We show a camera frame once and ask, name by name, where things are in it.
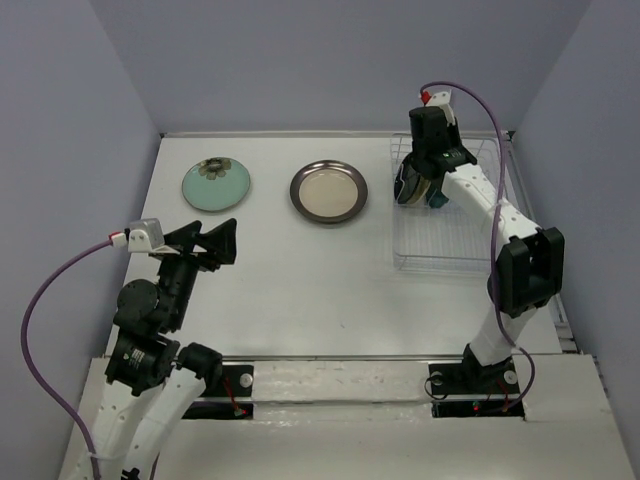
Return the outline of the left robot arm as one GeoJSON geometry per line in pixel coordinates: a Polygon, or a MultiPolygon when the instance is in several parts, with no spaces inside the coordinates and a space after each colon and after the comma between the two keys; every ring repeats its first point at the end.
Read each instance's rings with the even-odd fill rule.
{"type": "Polygon", "coordinates": [[[115,345],[92,427],[103,479],[148,479],[162,444],[200,395],[221,383],[222,356],[204,345],[181,346],[181,329],[196,278],[234,264],[237,221],[203,231],[193,221],[169,233],[156,218],[141,219],[112,243],[159,262],[154,281],[136,279],[120,290],[113,323],[115,345]]]}

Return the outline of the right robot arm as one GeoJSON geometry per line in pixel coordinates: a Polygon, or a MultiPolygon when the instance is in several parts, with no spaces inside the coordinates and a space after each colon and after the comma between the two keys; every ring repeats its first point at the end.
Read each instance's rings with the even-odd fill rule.
{"type": "Polygon", "coordinates": [[[409,113],[411,150],[400,164],[394,197],[412,205],[427,193],[460,207],[489,241],[491,307],[458,363],[441,364],[427,378],[436,401],[456,395],[490,396],[508,384],[512,354],[526,323],[562,287],[565,238],[544,229],[504,197],[463,145],[448,106],[422,106],[409,113]]]}

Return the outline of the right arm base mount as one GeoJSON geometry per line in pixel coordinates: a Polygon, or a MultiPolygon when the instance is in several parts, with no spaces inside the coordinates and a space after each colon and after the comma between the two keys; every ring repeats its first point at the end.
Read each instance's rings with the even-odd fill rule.
{"type": "Polygon", "coordinates": [[[472,377],[461,362],[429,365],[424,390],[436,419],[512,417],[524,418],[519,379],[512,359],[490,367],[487,375],[472,377]]]}

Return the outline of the brown rimmed cream plate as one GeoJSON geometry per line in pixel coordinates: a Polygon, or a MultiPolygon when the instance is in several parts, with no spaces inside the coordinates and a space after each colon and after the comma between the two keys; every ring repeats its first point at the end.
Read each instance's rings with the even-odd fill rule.
{"type": "Polygon", "coordinates": [[[354,166],[319,160],[302,167],[292,178],[289,198],[306,220],[337,225],[357,217],[367,204],[368,184],[354,166]]]}

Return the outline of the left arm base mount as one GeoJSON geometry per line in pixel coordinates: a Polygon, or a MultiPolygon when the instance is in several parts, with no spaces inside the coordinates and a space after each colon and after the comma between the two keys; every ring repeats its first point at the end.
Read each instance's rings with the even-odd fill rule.
{"type": "Polygon", "coordinates": [[[207,387],[183,414],[183,420],[252,420],[254,366],[248,363],[224,364],[214,387],[207,387]]]}

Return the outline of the cream plate with black spot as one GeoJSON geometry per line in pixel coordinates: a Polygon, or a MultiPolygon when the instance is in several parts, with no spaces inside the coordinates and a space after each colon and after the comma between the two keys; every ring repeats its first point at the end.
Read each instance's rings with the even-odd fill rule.
{"type": "Polygon", "coordinates": [[[407,200],[407,204],[408,205],[413,205],[413,204],[418,203],[425,196],[425,194],[428,191],[430,185],[431,185],[431,182],[429,180],[425,180],[425,179],[419,180],[416,183],[416,186],[415,186],[413,192],[409,196],[409,198],[407,200]]]}

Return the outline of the teal scalloped plate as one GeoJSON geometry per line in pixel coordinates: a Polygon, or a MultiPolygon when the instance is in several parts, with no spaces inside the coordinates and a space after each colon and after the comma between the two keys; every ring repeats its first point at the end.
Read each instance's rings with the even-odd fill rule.
{"type": "Polygon", "coordinates": [[[429,208],[439,209],[449,202],[449,199],[437,188],[430,188],[425,195],[425,203],[429,208]]]}

